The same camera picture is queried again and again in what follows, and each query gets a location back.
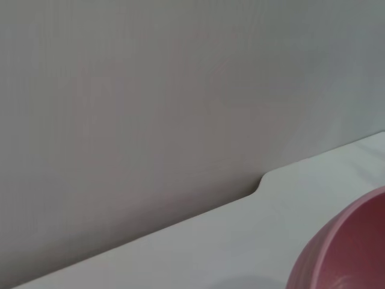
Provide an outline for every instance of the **bowl rim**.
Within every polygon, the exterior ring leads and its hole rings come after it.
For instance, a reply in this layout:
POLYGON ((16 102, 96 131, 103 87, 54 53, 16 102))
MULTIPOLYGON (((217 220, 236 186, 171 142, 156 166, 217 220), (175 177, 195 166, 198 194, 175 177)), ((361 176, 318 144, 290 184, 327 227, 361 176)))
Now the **bowl rim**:
POLYGON ((319 251, 314 270, 312 273, 312 280, 310 282, 310 289, 316 289, 316 285, 319 279, 319 273, 321 271, 322 263, 324 262, 328 248, 330 247, 331 242, 339 231, 340 227, 345 223, 345 221, 359 209, 363 204, 369 202, 375 197, 378 197, 381 194, 385 193, 385 186, 376 188, 375 190, 370 191, 369 193, 364 194, 362 197, 355 200, 353 203, 348 205, 341 213, 337 215, 337 219, 332 225, 331 229, 328 231, 325 240, 319 251))

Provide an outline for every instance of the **pink bowl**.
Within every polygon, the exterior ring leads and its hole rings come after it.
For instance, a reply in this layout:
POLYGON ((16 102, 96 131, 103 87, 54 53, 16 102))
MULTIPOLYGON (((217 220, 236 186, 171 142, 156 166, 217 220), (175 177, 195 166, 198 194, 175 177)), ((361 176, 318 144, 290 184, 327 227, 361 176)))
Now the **pink bowl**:
POLYGON ((308 242, 286 289, 385 288, 385 187, 364 195, 308 242))

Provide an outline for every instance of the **wall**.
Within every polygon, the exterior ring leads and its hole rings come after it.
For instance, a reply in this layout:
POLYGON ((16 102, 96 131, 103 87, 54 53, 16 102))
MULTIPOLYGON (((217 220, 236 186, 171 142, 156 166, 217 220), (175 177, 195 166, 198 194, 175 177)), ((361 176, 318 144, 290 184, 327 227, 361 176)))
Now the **wall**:
POLYGON ((0 288, 385 127, 385 2, 0 2, 0 288))

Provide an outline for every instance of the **white countertop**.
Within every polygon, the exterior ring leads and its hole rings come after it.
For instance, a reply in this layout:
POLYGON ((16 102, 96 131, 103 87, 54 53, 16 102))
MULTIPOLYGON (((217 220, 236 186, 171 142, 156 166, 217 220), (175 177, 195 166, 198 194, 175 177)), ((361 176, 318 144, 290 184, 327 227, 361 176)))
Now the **white countertop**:
POLYGON ((18 289, 282 289, 312 236, 385 185, 385 132, 267 173, 252 195, 18 289))

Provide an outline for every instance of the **gray wall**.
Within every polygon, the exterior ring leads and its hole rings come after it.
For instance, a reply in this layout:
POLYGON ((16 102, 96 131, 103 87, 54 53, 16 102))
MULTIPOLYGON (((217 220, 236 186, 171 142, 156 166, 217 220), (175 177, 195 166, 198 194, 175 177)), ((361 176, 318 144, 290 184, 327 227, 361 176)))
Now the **gray wall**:
POLYGON ((384 1, 0 1, 0 288, 384 129, 384 51, 384 1))

